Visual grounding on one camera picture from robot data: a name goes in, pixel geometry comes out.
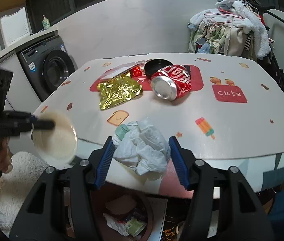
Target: washing machine door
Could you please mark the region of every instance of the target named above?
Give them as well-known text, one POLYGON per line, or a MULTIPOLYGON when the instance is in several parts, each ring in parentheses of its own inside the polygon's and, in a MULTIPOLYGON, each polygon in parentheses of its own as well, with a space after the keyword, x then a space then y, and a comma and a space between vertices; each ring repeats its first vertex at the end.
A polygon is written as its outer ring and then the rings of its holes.
POLYGON ((53 93, 75 71, 71 58, 61 50, 51 51, 43 65, 46 89, 53 93))

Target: table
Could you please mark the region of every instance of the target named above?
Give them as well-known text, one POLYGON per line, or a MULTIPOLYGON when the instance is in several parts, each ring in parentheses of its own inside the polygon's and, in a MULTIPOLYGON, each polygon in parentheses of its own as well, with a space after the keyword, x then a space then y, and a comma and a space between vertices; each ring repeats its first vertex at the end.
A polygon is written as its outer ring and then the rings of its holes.
MULTIPOLYGON (((115 111, 124 110, 129 113, 124 123, 149 116, 165 138, 179 136, 183 148, 191 149, 212 167, 239 167, 254 191, 284 182, 284 94, 256 62, 248 59, 172 53, 93 60, 73 73, 34 114, 48 110, 62 112, 72 120, 83 139, 78 145, 81 158, 87 158, 113 134, 116 127, 107 120, 115 111), (142 97, 99 110, 95 85, 100 75, 123 63, 155 58, 191 66, 192 92, 188 96, 163 101, 149 90, 145 77, 137 77, 144 89, 142 97), (214 129, 215 139, 206 137, 196 125, 195 120, 201 117, 214 129)), ((106 180, 153 194, 192 195, 179 185, 171 162, 164 176, 137 176, 112 160, 106 180)))

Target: washing machine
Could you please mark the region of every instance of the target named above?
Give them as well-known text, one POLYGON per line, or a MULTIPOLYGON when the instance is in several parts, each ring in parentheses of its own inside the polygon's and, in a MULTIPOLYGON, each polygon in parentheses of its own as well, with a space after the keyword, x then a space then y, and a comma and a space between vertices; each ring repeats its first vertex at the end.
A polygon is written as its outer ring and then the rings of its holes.
POLYGON ((63 40, 58 35, 22 50, 17 56, 41 102, 75 71, 63 40))

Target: pile of clothes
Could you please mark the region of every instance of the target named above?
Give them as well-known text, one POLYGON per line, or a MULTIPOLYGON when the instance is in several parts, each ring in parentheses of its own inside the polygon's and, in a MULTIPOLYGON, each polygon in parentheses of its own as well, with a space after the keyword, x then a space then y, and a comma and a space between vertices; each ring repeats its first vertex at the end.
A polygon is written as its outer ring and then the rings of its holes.
POLYGON ((262 17, 242 0, 217 0, 216 8, 189 22, 189 53, 241 56, 256 61, 271 52, 262 17))

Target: white container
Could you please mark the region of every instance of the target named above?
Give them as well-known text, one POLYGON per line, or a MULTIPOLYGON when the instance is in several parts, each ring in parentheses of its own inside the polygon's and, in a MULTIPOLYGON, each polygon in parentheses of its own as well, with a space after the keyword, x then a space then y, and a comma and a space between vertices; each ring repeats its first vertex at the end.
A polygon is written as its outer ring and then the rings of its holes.
POLYGON ((45 17, 45 14, 43 15, 43 27, 44 27, 44 30, 48 29, 51 24, 50 24, 50 21, 45 17))
POLYGON ((0 32, 5 48, 29 36, 25 7, 12 15, 5 15, 0 18, 0 32))
POLYGON ((55 122, 53 130, 34 130, 33 141, 40 157, 50 165, 69 164, 77 151, 77 135, 71 121, 61 113, 44 112, 39 119, 55 122))

